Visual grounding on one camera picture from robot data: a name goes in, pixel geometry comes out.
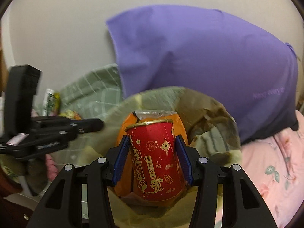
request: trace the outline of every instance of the white wall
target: white wall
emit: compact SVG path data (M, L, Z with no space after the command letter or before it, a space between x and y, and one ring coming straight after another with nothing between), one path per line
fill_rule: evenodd
M303 54L303 21L291 0L14 0L2 20L8 65L43 71L45 89L59 89L92 69L114 63L105 20L135 6L171 3L217 8L289 42Z

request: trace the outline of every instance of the orange package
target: orange package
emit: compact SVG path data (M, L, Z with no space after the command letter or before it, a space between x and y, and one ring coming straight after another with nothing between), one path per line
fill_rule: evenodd
M161 119L172 119L173 120L174 136L177 136L177 135L181 134L185 143L186 143L186 145L188 146L187 134L186 134L185 128L184 128L183 123L182 123L180 117L178 116L178 114L174 114L174 115L170 115L170 116L164 116L164 117L161 117ZM143 119L143 120L140 120L140 122L146 122L146 121L152 121L152 120L155 120L155 118ZM139 121L138 121L138 118L135 115L133 115L132 113L128 115L128 117L123 122L123 124L121 126L121 129L119 131L119 135L118 135L117 141L116 141L116 146L119 145L122 137L125 134L127 134L125 132L126 127L129 126L129 125L135 124L137 122L139 122ZM133 176L132 159L131 159L131 155L128 154L126 164L125 164L125 167L124 167L124 170L123 170L123 173L122 173L121 180L114 187L115 193L120 197L124 197L124 196L127 196L132 191L134 191L135 194L140 196L140 194L138 193L138 188L136 186L136 181L133 178L134 178L134 176ZM169 200L153 202L153 204L156 205L156 206L169 206L171 203L174 202L174 200L177 197L178 197L178 195L175 196L175 198L172 198L172 199L169 199Z

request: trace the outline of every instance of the red paper cup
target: red paper cup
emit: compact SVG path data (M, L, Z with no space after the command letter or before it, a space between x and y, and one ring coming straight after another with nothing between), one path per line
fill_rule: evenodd
M177 196L184 188L174 148L171 119L158 119L130 125L126 133L131 140L137 190L147 201L165 201Z

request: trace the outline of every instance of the green plaid fabric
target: green plaid fabric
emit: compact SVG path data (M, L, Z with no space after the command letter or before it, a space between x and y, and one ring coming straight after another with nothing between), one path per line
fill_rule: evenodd
M61 112L72 110L83 119L104 119L107 112L122 100L121 81L116 64L92 71L60 91ZM67 149L52 154L58 169L65 164L76 164L90 134L79 136Z

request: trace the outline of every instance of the white label sticker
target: white label sticker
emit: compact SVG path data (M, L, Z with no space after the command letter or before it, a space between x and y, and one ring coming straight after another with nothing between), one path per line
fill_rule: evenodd
M6 144L11 146L19 145L29 134L17 134L13 138L11 138Z

